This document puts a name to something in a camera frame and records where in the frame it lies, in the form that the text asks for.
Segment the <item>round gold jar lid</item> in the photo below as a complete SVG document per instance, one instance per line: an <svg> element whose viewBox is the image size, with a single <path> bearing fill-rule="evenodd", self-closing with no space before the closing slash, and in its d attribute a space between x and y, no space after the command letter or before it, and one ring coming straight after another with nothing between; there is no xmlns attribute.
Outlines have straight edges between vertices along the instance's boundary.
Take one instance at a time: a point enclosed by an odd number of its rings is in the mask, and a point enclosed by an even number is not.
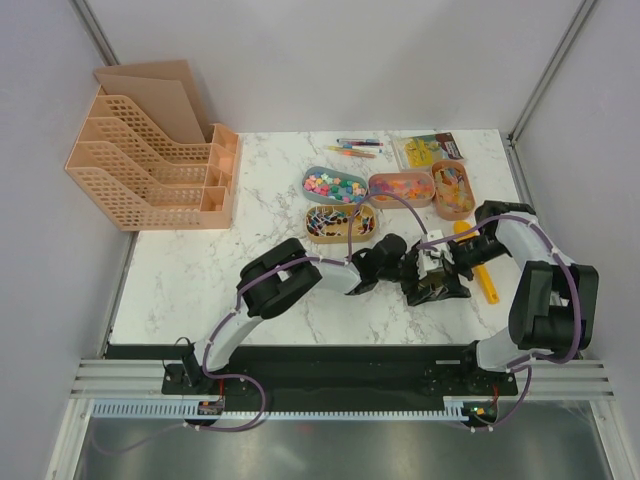
<svg viewBox="0 0 640 480"><path fill-rule="evenodd" d="M429 271L420 281L423 290L438 295L447 289L448 274L443 269Z"/></svg>

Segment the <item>yellow plastic scoop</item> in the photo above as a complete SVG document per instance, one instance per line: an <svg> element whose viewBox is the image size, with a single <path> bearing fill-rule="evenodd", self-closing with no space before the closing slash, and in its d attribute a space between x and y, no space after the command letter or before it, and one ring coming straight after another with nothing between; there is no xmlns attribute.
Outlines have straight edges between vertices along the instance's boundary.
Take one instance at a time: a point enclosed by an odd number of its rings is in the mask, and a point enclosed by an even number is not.
<svg viewBox="0 0 640 480"><path fill-rule="evenodd" d="M453 231L455 234L463 233L471 228L471 225L466 221L457 220L453 224ZM479 284L486 301L490 305L498 304L500 301L498 292L494 286L494 283L489 275L487 268L484 265L479 265L472 268L474 279Z"/></svg>

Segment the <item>pink tray of gummy candies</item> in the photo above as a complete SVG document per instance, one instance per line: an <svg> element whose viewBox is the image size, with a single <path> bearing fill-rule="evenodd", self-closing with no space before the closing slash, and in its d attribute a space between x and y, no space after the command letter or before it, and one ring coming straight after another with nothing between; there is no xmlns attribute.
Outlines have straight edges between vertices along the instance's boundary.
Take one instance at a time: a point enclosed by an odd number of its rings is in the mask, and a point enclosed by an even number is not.
<svg viewBox="0 0 640 480"><path fill-rule="evenodd" d="M369 191L373 195L371 204L378 209L399 209L404 204L386 193L396 195L413 208L428 206L435 196L432 177L426 172L395 172L372 175L368 181Z"/></svg>

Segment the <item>tan tray of lollipops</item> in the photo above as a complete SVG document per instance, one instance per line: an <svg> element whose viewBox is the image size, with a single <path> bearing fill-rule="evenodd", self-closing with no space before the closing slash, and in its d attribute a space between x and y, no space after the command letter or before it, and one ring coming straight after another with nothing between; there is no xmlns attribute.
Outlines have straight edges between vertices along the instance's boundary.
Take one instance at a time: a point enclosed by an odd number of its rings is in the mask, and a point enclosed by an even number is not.
<svg viewBox="0 0 640 480"><path fill-rule="evenodd" d="M310 208L304 217L309 240L316 244L353 243L370 240L377 230L374 211L367 205L355 209L354 204L317 205Z"/></svg>

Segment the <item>grey tray of colourful candies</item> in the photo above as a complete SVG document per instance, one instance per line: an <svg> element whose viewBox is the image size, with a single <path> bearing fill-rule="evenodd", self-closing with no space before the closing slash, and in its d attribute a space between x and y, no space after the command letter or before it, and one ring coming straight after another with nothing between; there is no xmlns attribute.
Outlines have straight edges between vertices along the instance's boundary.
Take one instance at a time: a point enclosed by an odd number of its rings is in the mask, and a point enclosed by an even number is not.
<svg viewBox="0 0 640 480"><path fill-rule="evenodd" d="M308 200L324 205L357 203L369 193L366 180L320 166L307 170L301 188Z"/></svg>

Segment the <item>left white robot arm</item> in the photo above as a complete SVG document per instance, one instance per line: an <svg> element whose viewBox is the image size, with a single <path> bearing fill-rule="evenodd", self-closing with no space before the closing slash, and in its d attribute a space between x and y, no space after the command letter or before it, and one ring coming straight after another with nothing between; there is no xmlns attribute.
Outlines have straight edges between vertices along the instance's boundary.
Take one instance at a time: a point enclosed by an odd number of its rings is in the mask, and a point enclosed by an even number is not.
<svg viewBox="0 0 640 480"><path fill-rule="evenodd" d="M409 248L388 234L372 248L343 260L311 254L297 239L288 239L247 264L240 273L233 308L211 333L189 342L180 352L181 380L198 393L216 388L220 370L244 339L263 321L284 314L312 289L347 296L370 292L381 281L397 283L407 304L417 306L444 297L448 273L445 247Z"/></svg>

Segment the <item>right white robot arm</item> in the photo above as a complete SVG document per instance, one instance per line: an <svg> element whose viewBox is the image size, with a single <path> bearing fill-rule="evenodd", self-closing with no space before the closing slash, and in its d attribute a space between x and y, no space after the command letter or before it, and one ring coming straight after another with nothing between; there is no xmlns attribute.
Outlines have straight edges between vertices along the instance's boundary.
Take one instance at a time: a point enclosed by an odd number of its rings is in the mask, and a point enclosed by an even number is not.
<svg viewBox="0 0 640 480"><path fill-rule="evenodd" d="M528 204L486 201L475 219L469 238L443 239L453 271L471 279L475 267L502 255L520 269L507 326L470 344L457 371L465 393L480 396L493 392L494 380L510 382L517 367L533 360L564 364L590 346L599 274L561 252Z"/></svg>

